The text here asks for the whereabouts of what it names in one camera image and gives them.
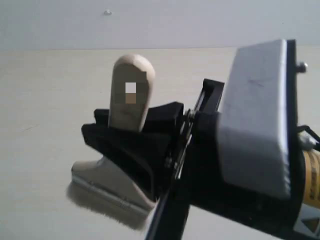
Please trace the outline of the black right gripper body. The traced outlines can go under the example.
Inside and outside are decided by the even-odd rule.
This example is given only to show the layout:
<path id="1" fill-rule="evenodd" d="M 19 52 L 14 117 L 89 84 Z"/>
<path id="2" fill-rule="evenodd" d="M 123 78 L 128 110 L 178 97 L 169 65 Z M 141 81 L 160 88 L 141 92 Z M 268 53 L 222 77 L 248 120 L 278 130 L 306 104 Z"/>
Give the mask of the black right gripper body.
<path id="1" fill-rule="evenodd" d="M 223 90 L 222 82 L 203 81 L 181 178 L 160 198 L 146 239 L 181 239 L 192 205 L 284 240 L 307 239 L 294 230 L 306 176 L 298 145 L 297 103 L 289 104 L 288 117 L 291 197 L 279 200 L 223 181 L 213 129 Z"/>

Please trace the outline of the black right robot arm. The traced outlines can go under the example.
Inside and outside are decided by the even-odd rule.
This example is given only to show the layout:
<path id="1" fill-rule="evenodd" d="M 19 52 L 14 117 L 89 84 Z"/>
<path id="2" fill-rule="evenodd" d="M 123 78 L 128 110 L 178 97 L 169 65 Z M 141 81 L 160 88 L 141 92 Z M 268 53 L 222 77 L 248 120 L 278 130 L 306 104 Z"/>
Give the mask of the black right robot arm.
<path id="1" fill-rule="evenodd" d="M 279 200 L 226 183 L 219 167 L 215 124 L 224 90 L 205 79 L 194 111 L 180 102 L 151 108 L 142 132 L 108 127 L 109 110 L 81 128 L 85 143 L 110 159 L 159 206 L 148 240 L 181 239 L 191 205 L 284 240 L 320 237 L 320 145 L 303 150 L 290 140 L 291 197 Z"/>

